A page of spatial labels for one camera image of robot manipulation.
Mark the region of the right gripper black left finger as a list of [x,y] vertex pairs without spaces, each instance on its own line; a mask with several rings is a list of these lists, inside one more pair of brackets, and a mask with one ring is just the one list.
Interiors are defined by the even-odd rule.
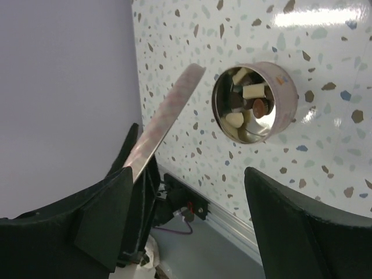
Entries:
[[1,219],[1,278],[108,278],[115,272],[132,169],[48,206]]

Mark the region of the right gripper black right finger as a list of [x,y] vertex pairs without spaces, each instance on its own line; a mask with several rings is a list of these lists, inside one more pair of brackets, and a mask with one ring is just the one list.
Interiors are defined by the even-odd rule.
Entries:
[[253,167],[245,192],[266,278],[371,278],[371,219],[326,205]]

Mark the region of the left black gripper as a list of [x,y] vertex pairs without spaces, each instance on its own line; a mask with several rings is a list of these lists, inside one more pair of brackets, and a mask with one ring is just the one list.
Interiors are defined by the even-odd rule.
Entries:
[[176,211],[186,208],[189,221],[195,216],[205,220],[208,205],[205,198],[170,174],[161,178],[153,156],[133,187],[117,265],[138,264],[151,229],[168,223]]

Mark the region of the round silver tin lid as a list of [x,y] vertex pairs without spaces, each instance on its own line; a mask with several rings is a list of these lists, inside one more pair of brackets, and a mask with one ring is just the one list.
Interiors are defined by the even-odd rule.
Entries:
[[186,106],[205,71],[204,67],[196,63],[190,64],[155,111],[123,165],[132,169],[134,183]]

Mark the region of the white chocolate round piece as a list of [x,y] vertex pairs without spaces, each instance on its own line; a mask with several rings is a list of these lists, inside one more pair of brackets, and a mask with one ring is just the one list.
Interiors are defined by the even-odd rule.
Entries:
[[225,119],[234,128],[240,128],[244,124],[244,115],[241,112],[229,113],[225,116]]

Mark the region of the round silver tin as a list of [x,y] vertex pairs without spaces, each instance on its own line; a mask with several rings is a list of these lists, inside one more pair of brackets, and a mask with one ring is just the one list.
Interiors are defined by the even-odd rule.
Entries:
[[216,79],[212,111],[221,131],[240,144],[265,142],[285,130],[298,107],[289,74],[271,62],[231,67]]

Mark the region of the white chocolate bar piece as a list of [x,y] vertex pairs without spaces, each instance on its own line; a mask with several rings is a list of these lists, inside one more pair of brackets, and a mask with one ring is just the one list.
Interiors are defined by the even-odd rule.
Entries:
[[256,98],[264,98],[265,84],[252,84],[246,85],[242,88],[242,97],[244,99],[256,99]]

